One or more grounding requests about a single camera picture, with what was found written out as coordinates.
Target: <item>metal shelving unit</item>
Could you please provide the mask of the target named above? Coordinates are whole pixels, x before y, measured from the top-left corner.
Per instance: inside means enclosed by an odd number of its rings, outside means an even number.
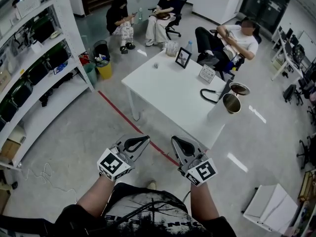
[[[29,20],[36,17],[39,13],[47,8],[51,8],[55,22],[60,26],[60,34],[55,39],[47,39],[43,42],[43,48],[39,53],[34,53],[32,49],[23,50],[16,58],[20,67],[12,75],[11,81],[0,93],[0,102],[4,99],[9,90],[19,80],[19,78],[47,51],[61,41],[66,41],[71,52],[67,66],[56,75],[49,73],[37,85],[33,87],[31,96],[26,100],[21,108],[14,115],[13,119],[8,122],[0,132],[0,148],[3,146],[16,125],[23,120],[26,139],[17,151],[11,166],[13,168],[19,165],[23,156],[30,146],[36,141],[40,134],[47,126],[82,92],[87,88],[94,90],[83,66],[79,60],[79,55],[85,52],[75,18],[71,9],[69,0],[48,0],[42,3],[38,8],[18,21],[3,37],[0,39],[2,47],[19,29]],[[63,83],[54,94],[50,96],[46,107],[42,107],[39,98],[42,97],[53,85],[55,85],[65,75],[78,68],[80,74],[74,76],[70,81]]]

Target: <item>yellow trash can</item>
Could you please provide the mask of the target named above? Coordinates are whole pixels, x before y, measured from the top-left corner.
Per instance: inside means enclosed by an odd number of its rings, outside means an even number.
[[[97,64],[97,69],[103,80],[111,78],[112,76],[111,62],[102,61]]]

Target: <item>red floor line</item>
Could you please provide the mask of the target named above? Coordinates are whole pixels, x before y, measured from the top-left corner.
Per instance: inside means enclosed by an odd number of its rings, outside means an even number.
[[[122,116],[123,119],[127,121],[136,131],[139,133],[144,134],[141,130],[138,129],[137,126],[135,126],[132,121],[130,121],[100,90],[98,90],[99,94],[113,107],[114,110],[118,112]],[[179,163],[177,163],[174,159],[172,159],[169,155],[166,155],[164,151],[162,151],[154,142],[150,142],[150,144],[159,152],[161,153],[164,157],[166,157],[169,161],[171,161],[173,164],[179,166]]]

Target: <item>picture frame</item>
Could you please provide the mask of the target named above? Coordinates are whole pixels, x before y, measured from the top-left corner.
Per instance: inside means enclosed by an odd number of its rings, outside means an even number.
[[[191,55],[192,54],[189,51],[181,47],[176,58],[176,63],[185,69],[189,63]]]

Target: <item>water bottle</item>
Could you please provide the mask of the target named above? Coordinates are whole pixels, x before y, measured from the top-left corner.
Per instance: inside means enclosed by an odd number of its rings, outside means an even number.
[[[185,48],[188,52],[192,53],[192,40],[189,41],[188,45]]]
[[[139,19],[139,22],[143,21],[143,9],[142,8],[139,8],[139,10],[138,10],[138,19]]]

